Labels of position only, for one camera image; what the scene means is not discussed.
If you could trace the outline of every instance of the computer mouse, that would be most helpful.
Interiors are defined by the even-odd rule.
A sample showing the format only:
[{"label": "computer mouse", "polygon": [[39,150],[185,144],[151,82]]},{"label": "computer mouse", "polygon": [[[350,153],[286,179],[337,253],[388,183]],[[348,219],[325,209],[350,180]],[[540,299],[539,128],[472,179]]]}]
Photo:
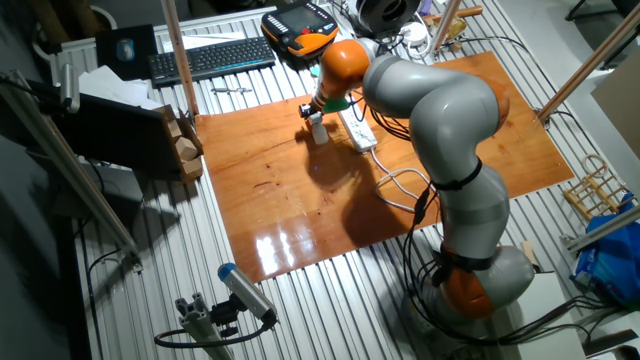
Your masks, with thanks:
[{"label": "computer mouse", "polygon": [[133,51],[133,40],[127,38],[118,41],[116,44],[116,57],[123,62],[135,59],[136,53]]}]

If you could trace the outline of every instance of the blue bag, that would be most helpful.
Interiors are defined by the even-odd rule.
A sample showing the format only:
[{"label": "blue bag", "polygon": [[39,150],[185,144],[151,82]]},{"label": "blue bag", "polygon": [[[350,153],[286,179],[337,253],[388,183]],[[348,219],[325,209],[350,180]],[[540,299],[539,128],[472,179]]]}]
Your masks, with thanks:
[{"label": "blue bag", "polygon": [[[623,202],[631,198],[628,193]],[[633,208],[631,202],[620,208],[620,214]],[[587,232],[598,228],[616,215],[596,216]],[[640,224],[633,222],[585,247],[574,264],[575,282],[610,295],[631,311],[640,309]]]}]

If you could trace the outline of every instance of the black keyboard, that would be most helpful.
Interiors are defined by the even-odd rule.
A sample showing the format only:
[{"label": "black keyboard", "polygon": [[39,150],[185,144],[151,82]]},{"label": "black keyboard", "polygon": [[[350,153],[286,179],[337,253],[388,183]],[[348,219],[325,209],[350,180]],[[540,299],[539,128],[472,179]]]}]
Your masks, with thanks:
[{"label": "black keyboard", "polygon": [[[187,60],[193,81],[198,81],[272,66],[276,58],[267,40],[256,37],[189,49]],[[149,56],[149,66],[154,88],[180,84],[172,52]]]}]

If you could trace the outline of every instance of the white power strip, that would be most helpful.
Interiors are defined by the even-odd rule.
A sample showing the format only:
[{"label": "white power strip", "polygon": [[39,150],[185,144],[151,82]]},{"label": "white power strip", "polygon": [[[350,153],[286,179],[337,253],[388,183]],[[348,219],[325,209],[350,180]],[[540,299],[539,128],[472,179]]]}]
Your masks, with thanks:
[{"label": "white power strip", "polygon": [[378,145],[378,140],[373,135],[367,120],[363,118],[362,110],[358,105],[351,105],[340,111],[339,114],[356,150],[365,153]]}]

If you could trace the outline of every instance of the cable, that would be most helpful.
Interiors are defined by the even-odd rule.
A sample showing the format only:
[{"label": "cable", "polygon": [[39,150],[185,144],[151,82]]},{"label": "cable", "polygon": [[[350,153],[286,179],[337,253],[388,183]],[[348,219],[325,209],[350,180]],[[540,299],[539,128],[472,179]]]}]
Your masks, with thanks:
[{"label": "cable", "polygon": [[267,324],[264,324],[260,329],[258,329],[256,332],[252,334],[240,336],[238,338],[230,339],[230,340],[203,341],[203,342],[196,342],[196,343],[181,343],[181,342],[171,342],[171,341],[161,340],[162,338],[165,338],[168,336],[186,333],[184,329],[179,329],[179,330],[167,331],[160,335],[156,335],[153,338],[153,342],[155,342],[156,345],[158,346],[162,346],[170,349],[199,349],[199,348],[208,348],[208,347],[218,347],[218,346],[233,345],[233,344],[238,344],[244,341],[249,341],[251,339],[254,339],[260,336],[260,334],[269,330],[269,328],[270,326],[267,326]]},{"label": "cable", "polygon": [[415,212],[415,210],[413,208],[410,208],[408,206],[405,205],[401,205],[398,204],[396,202],[393,202],[391,200],[386,199],[384,196],[382,196],[382,194],[380,193],[380,186],[387,181],[387,179],[391,179],[397,186],[398,188],[400,188],[400,190],[411,196],[412,198],[418,200],[418,196],[412,192],[410,192],[409,190],[405,189],[396,179],[396,176],[402,173],[406,173],[406,172],[413,172],[416,173],[418,175],[420,175],[420,177],[422,178],[422,180],[424,180],[425,183],[427,183],[427,186],[430,186],[430,182],[427,179],[426,176],[424,176],[424,174],[422,174],[419,170],[417,169],[413,169],[413,168],[405,168],[405,169],[400,169],[400,170],[396,170],[396,171],[389,171],[389,169],[387,169],[386,167],[384,167],[384,165],[382,165],[382,163],[380,163],[380,160],[378,160],[378,157],[376,156],[376,153],[373,149],[371,149],[371,157],[373,158],[373,161],[376,163],[376,165],[378,165],[378,167],[380,167],[380,169],[382,169],[382,171],[384,171],[385,173],[387,173],[387,175],[383,176],[380,180],[378,180],[378,182],[376,183],[376,195],[378,195],[378,197],[380,199],[382,199],[382,201],[386,202],[389,205],[395,206],[399,209],[408,211],[408,212]]},{"label": "cable", "polygon": [[598,321],[596,321],[593,326],[591,327],[591,330],[589,330],[588,332],[588,337],[585,339],[585,341],[582,343],[582,345],[588,345],[591,342],[591,335],[593,334],[593,331],[598,327],[598,325],[600,325],[601,322],[604,321],[604,319],[608,318],[609,316],[615,314],[616,312],[618,312],[618,308],[615,308],[613,310],[611,310],[608,313],[605,313],[604,315],[602,315],[602,317],[600,319],[598,319]]},{"label": "cable", "polygon": [[64,107],[64,105],[60,104],[59,102],[53,101],[50,98],[44,96],[43,94],[38,93],[37,91],[29,89],[29,88],[27,88],[25,86],[22,86],[22,85],[18,84],[18,83],[15,83],[15,82],[9,80],[9,78],[7,76],[0,76],[0,84],[6,84],[6,85],[12,86],[12,87],[14,87],[16,89],[20,89],[20,90],[22,90],[22,91],[24,91],[24,92],[26,92],[28,94],[31,94],[31,95],[35,96],[36,98],[38,98],[38,100],[40,100],[42,102],[46,102],[49,105],[53,105],[55,108],[58,108],[58,109],[63,110],[63,111],[66,111],[66,108]]},{"label": "cable", "polygon": [[[523,50],[531,59],[531,61],[533,62],[533,64],[536,66],[536,68],[538,69],[538,71],[540,72],[540,74],[542,75],[542,77],[544,77],[545,81],[547,82],[547,85],[549,85],[549,88],[551,88],[551,91],[553,91],[554,93],[557,92],[555,86],[553,86],[553,83],[551,83],[551,80],[549,80],[549,77],[547,77],[547,74],[542,70],[542,67],[540,66],[540,64],[538,64],[538,61],[533,57],[533,54],[529,51],[529,49],[527,49],[526,46],[524,46],[524,44],[518,40],[514,40],[510,37],[507,36],[486,36],[486,37],[478,37],[478,38],[465,38],[463,36],[459,36],[457,39],[453,39],[448,41],[447,43],[443,44],[446,45],[447,47],[453,45],[456,41],[459,41],[461,43],[465,43],[465,42],[472,42],[472,41],[491,41],[491,40],[499,40],[502,42],[506,42],[509,43],[511,45],[514,45],[518,48],[520,48],[521,50]],[[571,119],[573,119],[573,121],[575,122],[575,124],[578,126],[578,128],[584,132],[584,129],[582,129],[582,125],[580,125],[580,122],[578,121],[578,119],[576,119],[576,117],[571,114],[568,111],[562,111],[562,110],[555,110],[554,112],[551,113],[551,115],[553,114],[561,114],[561,115],[566,115],[569,116]]]},{"label": "cable", "polygon": [[113,250],[113,251],[111,251],[111,252],[108,252],[108,253],[106,253],[106,254],[101,255],[100,257],[98,257],[98,258],[97,258],[97,259],[96,259],[96,260],[91,264],[91,266],[89,266],[89,270],[87,270],[87,276],[89,276],[89,275],[91,274],[91,269],[93,269],[93,267],[94,267],[94,266],[96,266],[96,265],[100,262],[100,260],[102,260],[102,259],[106,258],[106,257],[107,257],[107,256],[109,256],[109,255],[113,255],[113,254],[117,253],[117,252],[118,252],[118,251],[120,251],[120,250],[121,250],[120,248],[117,248],[117,249],[115,249],[115,250]]},{"label": "cable", "polygon": [[[412,43],[411,43],[411,41],[408,41],[407,42],[407,54],[412,59],[423,59],[425,57],[425,55],[427,55],[427,53],[429,52],[429,48],[431,47],[431,33],[429,32],[429,28],[427,27],[427,24],[424,23],[424,20],[422,19],[422,17],[419,16],[419,15],[416,16],[415,14],[414,14],[414,16],[418,18],[418,23],[421,24],[422,27],[424,28],[424,31],[426,33],[425,39],[427,40],[427,42],[426,42],[425,48],[422,51],[418,51],[417,53],[412,54],[411,53],[411,45],[412,45]],[[418,46],[420,46],[423,42],[424,41],[416,42],[416,44],[417,44],[416,48]]]},{"label": "cable", "polygon": [[411,256],[412,248],[414,246],[413,232],[415,230],[415,227],[417,224],[419,224],[422,221],[429,205],[437,197],[437,194],[434,194],[429,199],[429,201],[426,202],[426,206],[421,207],[420,204],[424,203],[425,199],[429,197],[430,190],[431,190],[430,188],[427,188],[425,192],[423,192],[423,194],[420,196],[418,201],[416,201],[413,225],[409,233],[407,234],[407,237],[405,238],[404,244],[402,246],[402,263],[403,263],[402,266],[404,270],[404,282],[405,282],[404,285],[407,291],[410,291],[410,300],[413,306],[418,311],[421,317],[423,317],[426,321],[428,321],[438,330],[442,331],[445,335],[470,345],[497,346],[497,345],[519,344],[522,342],[530,341],[534,338],[537,338],[549,332],[556,331],[562,328],[569,328],[569,327],[582,329],[583,331],[585,331],[585,333],[588,334],[588,331],[586,331],[586,329],[576,324],[563,324],[563,325],[554,326],[550,328],[544,328],[544,326],[545,324],[549,324],[550,322],[558,319],[560,316],[566,314],[568,311],[570,311],[573,308],[586,308],[586,309],[594,309],[594,310],[609,308],[609,306],[606,303],[600,300],[592,299],[587,296],[577,296],[565,302],[564,304],[561,304],[560,306],[556,307],[546,315],[540,317],[538,320],[531,322],[519,329],[516,329],[510,334],[507,334],[505,336],[502,336],[496,339],[474,338],[474,337],[462,334],[457,330],[455,330],[454,328],[452,328],[450,325],[443,323],[442,321],[439,320],[439,318],[435,314],[431,312],[429,306],[427,306],[427,304],[425,303],[424,299],[421,296],[422,289],[417,288],[417,284],[420,284],[422,286],[424,280],[426,279],[426,274],[425,276],[423,276],[422,279],[419,279],[420,271],[430,272],[430,269],[426,268],[425,266],[428,266],[431,262],[424,264],[421,267],[421,270],[418,270],[418,273],[414,273],[412,256]]},{"label": "cable", "polygon": [[349,106],[351,106],[351,111],[353,111],[353,116],[356,118],[356,120],[358,120],[358,122],[363,122],[364,114],[367,112],[367,107],[369,105],[367,105],[366,102],[364,103],[364,109],[362,110],[362,117],[358,117],[358,113],[356,112],[356,106],[358,106],[358,103],[360,101],[364,100],[364,95],[362,95],[358,100],[353,100],[353,96],[351,96],[351,93],[349,93],[349,98],[351,99],[351,103],[349,104]]},{"label": "cable", "polygon": [[385,116],[378,113],[371,107],[369,107],[369,112],[371,112],[371,117],[373,118],[373,120],[378,125],[380,125],[380,127],[382,127],[386,132],[388,132],[389,134],[399,139],[402,139],[405,141],[411,141],[409,128],[407,128],[405,125],[402,125],[397,119],[391,118],[393,122],[389,122],[389,120],[387,120]]},{"label": "cable", "polygon": [[[87,261],[87,245],[84,241],[84,232],[81,232],[82,228],[84,228],[84,225],[86,225],[86,223],[89,221],[89,219],[91,218],[91,215],[89,215],[89,217],[87,218],[87,220],[84,222],[84,224],[80,225],[80,227],[78,228],[78,231],[76,233],[80,233],[80,240],[82,243],[82,252],[84,254],[83,258],[84,258],[84,268],[85,270],[88,270],[89,267],[89,262]],[[100,359],[104,360],[104,355],[102,354],[102,342],[100,340],[100,328],[98,326],[98,313],[96,311],[96,303],[93,300],[93,287],[91,286],[91,276],[87,276],[87,289],[89,292],[89,304],[91,306],[91,317],[93,318],[93,326],[95,327],[96,330],[96,339],[98,341],[98,351],[100,352]]]}]

